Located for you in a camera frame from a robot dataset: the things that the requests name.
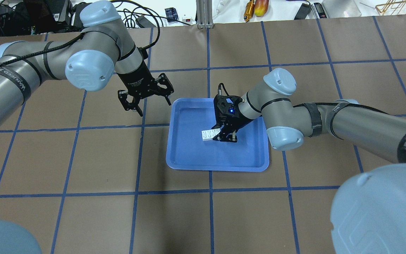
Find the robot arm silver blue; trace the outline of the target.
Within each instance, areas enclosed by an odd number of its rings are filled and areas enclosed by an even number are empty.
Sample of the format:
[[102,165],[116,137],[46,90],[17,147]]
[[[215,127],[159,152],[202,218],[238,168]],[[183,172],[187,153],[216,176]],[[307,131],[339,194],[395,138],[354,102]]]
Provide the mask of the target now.
[[406,254],[406,119],[353,99],[293,105],[296,81],[276,68],[243,96],[214,98],[213,140],[237,142],[238,130],[262,117],[272,148],[289,151],[305,137],[330,134],[390,162],[353,176],[337,190],[330,220],[337,254]]
[[[0,45],[0,253],[41,253],[42,245],[24,228],[10,222],[20,208],[29,225],[47,227],[47,253],[125,254],[131,248],[134,190],[129,195],[69,196],[74,171],[83,166],[95,174],[109,173],[102,183],[114,183],[116,163],[122,166],[140,154],[141,129],[83,126],[91,101],[113,77],[123,83],[151,77],[142,53],[134,45],[114,6],[95,2],[83,11],[86,28],[70,43],[11,42]],[[85,89],[70,128],[58,131],[19,129],[22,107],[41,84],[55,80],[53,98],[69,89]]]

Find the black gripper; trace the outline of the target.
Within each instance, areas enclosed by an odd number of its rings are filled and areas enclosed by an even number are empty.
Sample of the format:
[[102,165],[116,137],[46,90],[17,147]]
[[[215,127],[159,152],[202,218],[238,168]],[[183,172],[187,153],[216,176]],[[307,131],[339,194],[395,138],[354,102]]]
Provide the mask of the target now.
[[[118,73],[118,77],[126,87],[126,90],[118,91],[118,99],[123,103],[125,111],[133,110],[143,117],[140,100],[153,95],[164,97],[167,104],[171,105],[169,97],[174,93],[174,88],[166,74],[161,73],[154,78],[147,67],[139,67],[130,73]],[[128,96],[133,98],[132,102],[127,100]]]
[[245,117],[240,112],[240,105],[244,100],[239,96],[216,95],[213,104],[216,124],[211,128],[209,136],[211,140],[219,140],[226,143],[236,143],[236,133],[248,125],[253,119]]

